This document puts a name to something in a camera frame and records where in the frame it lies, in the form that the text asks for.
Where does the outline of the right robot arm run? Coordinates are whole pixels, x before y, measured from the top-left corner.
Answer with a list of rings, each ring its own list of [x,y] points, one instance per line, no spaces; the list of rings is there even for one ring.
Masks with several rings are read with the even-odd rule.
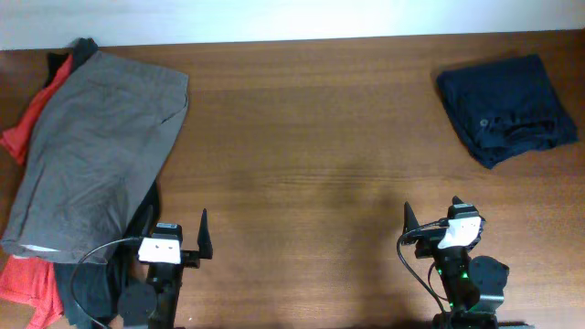
[[[488,256],[472,258],[469,252],[481,240],[485,219],[472,204],[452,198],[447,216],[421,225],[410,206],[404,205],[404,225],[397,253],[406,245],[415,247],[415,257],[432,259],[429,272],[436,272],[444,289],[442,298],[403,257],[400,261],[431,295],[440,308],[433,328],[496,328],[497,308],[504,302],[509,267]]]

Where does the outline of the grey shorts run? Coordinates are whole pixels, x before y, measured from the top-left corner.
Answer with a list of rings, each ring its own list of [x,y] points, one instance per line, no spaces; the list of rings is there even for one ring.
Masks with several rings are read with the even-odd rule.
[[[108,261],[157,178],[188,110],[185,73],[97,52],[32,132],[2,250]]]

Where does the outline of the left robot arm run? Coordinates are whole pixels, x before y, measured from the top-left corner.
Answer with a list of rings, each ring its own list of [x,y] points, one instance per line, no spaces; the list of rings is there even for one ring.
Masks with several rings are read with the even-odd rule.
[[[200,261],[213,258],[204,210],[197,233],[197,250],[182,248],[183,230],[178,224],[155,223],[153,211],[139,238],[138,261],[148,266],[146,279],[125,289],[118,313],[125,328],[174,329],[185,269],[198,269]]]

